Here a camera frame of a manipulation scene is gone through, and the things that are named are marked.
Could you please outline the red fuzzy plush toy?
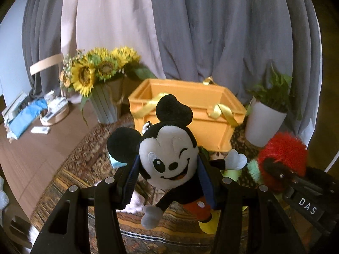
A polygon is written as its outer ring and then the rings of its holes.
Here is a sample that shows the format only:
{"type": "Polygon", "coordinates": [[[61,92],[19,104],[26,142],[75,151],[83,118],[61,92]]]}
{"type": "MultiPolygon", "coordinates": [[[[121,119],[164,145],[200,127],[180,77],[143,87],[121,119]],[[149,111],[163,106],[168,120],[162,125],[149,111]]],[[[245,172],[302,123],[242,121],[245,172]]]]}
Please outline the red fuzzy plush toy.
{"type": "Polygon", "coordinates": [[[246,167],[255,182],[263,183],[279,194],[287,187],[285,173],[299,177],[306,175],[307,147],[301,139],[278,132],[246,167]]]}

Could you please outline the light green plush toy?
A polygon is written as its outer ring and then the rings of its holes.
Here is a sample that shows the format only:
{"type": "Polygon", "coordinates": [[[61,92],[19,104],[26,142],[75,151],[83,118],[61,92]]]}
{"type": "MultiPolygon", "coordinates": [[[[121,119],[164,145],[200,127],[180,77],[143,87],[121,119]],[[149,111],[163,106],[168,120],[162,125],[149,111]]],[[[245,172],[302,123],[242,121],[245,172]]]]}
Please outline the light green plush toy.
{"type": "Polygon", "coordinates": [[[221,174],[237,182],[242,175],[242,170],[221,170],[221,174]]]}

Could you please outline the blue cartoon tissue pack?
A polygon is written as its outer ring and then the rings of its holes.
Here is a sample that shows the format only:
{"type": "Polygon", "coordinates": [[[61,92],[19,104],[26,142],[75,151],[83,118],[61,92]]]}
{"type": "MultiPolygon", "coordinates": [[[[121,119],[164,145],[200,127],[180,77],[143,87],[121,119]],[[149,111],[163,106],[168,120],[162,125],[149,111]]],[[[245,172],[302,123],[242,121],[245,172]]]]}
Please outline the blue cartoon tissue pack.
{"type": "Polygon", "coordinates": [[[117,169],[117,168],[121,168],[121,167],[125,167],[127,165],[127,163],[124,163],[124,162],[119,162],[117,161],[116,159],[114,159],[110,153],[108,153],[108,156],[109,156],[109,161],[110,161],[110,164],[112,166],[112,168],[114,169],[117,169]]]}

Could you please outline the Mickey Mouse plush toy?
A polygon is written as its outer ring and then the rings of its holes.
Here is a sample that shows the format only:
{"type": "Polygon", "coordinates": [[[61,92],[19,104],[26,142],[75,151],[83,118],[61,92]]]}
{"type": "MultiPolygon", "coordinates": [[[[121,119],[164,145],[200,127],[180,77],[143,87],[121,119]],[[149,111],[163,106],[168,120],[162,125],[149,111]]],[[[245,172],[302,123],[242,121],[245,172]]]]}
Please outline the Mickey Mouse plush toy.
{"type": "Polygon", "coordinates": [[[156,116],[159,123],[145,124],[144,133],[121,127],[107,141],[114,159],[128,164],[139,157],[139,174],[155,188],[166,191],[155,205],[143,207],[141,225],[154,229],[170,204],[177,202],[195,216],[204,233],[213,235],[220,213],[207,203],[200,184],[198,156],[202,153],[188,128],[192,110],[168,94],[158,101],[156,116]]]}

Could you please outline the patterned oriental rug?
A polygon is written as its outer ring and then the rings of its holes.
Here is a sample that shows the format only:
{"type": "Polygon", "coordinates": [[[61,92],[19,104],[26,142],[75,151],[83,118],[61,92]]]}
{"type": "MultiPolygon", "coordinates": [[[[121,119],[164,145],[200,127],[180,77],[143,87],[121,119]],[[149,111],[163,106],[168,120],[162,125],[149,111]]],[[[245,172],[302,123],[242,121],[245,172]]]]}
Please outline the patterned oriental rug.
{"type": "MultiPolygon", "coordinates": [[[[258,149],[246,142],[244,124],[234,130],[231,144],[239,153],[245,154],[248,159],[253,159],[257,156],[258,149]]],[[[106,141],[113,130],[118,127],[132,127],[132,117],[123,117],[117,124],[97,124],[59,167],[31,215],[31,222],[38,231],[41,230],[69,186],[75,184],[80,188],[87,188],[115,174],[115,169],[112,168],[108,159],[106,141]]],[[[238,182],[247,187],[256,187],[246,168],[242,171],[238,182]]],[[[141,176],[136,184],[136,192],[145,198],[145,204],[155,204],[164,196],[164,191],[155,189],[141,176]]],[[[310,223],[282,199],[279,201],[308,250],[310,223]]],[[[248,210],[244,210],[242,214],[239,253],[246,253],[248,210]]],[[[88,215],[90,251],[98,253],[93,207],[89,208],[88,215]]],[[[174,202],[167,209],[160,227],[153,231],[147,231],[141,226],[142,215],[141,212],[117,213],[127,253],[210,253],[214,236],[203,233],[192,214],[178,203],[174,202]]]]}

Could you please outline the white plant pot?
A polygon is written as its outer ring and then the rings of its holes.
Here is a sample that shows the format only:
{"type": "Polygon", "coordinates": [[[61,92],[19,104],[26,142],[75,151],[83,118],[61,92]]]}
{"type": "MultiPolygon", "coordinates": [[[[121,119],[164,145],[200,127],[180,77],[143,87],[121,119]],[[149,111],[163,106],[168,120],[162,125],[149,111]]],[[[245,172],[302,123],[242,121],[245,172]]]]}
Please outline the white plant pot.
{"type": "Polygon", "coordinates": [[[252,98],[245,126],[245,138],[256,147],[264,147],[283,124],[286,113],[276,111],[252,98]]]}

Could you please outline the white remote control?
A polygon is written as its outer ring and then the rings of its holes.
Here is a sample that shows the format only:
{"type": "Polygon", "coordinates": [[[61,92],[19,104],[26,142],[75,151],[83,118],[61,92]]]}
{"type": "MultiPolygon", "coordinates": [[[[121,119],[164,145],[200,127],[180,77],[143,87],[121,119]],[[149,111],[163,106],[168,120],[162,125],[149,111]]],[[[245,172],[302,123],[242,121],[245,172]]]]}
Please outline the white remote control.
{"type": "Polygon", "coordinates": [[[48,126],[34,126],[31,129],[31,133],[33,134],[44,134],[47,135],[50,132],[50,127],[48,126]]]}

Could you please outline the green leafy houseplant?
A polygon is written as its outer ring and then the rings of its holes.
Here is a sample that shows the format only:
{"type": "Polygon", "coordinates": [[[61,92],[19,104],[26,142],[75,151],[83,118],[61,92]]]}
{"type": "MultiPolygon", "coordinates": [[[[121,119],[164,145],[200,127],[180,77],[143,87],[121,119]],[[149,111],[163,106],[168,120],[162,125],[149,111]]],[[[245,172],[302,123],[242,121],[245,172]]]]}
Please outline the green leafy houseplant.
{"type": "Polygon", "coordinates": [[[257,102],[281,113],[292,112],[297,120],[302,120],[300,109],[293,108],[294,93],[291,88],[292,76],[280,73],[270,64],[267,81],[256,84],[246,90],[257,102]]]}

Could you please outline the grey ribbed vase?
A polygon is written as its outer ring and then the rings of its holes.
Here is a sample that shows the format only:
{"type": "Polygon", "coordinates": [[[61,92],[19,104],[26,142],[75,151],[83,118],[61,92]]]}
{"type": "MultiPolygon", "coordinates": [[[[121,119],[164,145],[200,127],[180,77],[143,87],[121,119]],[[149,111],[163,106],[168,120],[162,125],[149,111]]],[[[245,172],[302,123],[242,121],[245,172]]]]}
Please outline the grey ribbed vase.
{"type": "Polygon", "coordinates": [[[101,124],[111,124],[119,120],[123,96],[123,78],[98,83],[92,90],[90,103],[101,124]]]}

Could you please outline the sunflower bouquet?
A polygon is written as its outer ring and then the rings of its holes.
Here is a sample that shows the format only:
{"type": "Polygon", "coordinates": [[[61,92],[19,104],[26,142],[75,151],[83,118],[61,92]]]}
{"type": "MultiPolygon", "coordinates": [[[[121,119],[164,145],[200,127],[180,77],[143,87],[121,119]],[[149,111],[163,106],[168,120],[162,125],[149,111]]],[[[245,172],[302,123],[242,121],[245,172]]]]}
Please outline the sunflower bouquet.
{"type": "Polygon", "coordinates": [[[136,81],[156,78],[141,62],[138,52],[134,48],[124,46],[112,50],[77,50],[73,57],[68,55],[63,59],[59,81],[63,88],[74,90],[88,98],[97,84],[123,77],[136,81]]]}

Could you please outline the wooden chair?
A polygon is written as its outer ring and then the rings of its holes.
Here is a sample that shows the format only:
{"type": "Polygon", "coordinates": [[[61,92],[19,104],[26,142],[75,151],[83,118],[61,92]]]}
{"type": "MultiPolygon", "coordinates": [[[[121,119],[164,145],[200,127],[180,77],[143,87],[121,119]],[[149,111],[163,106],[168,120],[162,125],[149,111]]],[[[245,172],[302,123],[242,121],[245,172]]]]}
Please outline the wooden chair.
{"type": "Polygon", "coordinates": [[[42,59],[29,67],[31,77],[30,95],[42,98],[47,93],[54,91],[57,96],[62,93],[60,86],[60,73],[64,56],[62,53],[42,59]]]}

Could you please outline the grey curtain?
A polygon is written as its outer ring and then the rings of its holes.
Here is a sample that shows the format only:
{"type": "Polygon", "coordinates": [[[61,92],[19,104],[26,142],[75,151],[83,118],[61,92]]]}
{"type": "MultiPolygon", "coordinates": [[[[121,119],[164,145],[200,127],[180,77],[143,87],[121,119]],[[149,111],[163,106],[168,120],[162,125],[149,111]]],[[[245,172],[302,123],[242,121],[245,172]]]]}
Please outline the grey curtain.
{"type": "MultiPolygon", "coordinates": [[[[284,127],[309,143],[322,83],[322,45],[311,0],[152,0],[165,78],[212,77],[242,102],[270,64],[292,76],[284,127]]],[[[26,66],[61,52],[63,0],[28,0],[22,26],[26,66]]]]}

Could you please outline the white sheer curtain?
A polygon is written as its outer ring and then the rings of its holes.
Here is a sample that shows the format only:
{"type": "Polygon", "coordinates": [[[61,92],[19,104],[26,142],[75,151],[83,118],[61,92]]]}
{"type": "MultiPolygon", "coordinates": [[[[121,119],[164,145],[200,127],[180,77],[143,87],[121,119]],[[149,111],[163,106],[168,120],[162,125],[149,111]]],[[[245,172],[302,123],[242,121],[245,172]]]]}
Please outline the white sheer curtain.
{"type": "Polygon", "coordinates": [[[60,38],[63,54],[134,48],[156,77],[165,78],[152,0],[63,0],[60,38]]]}

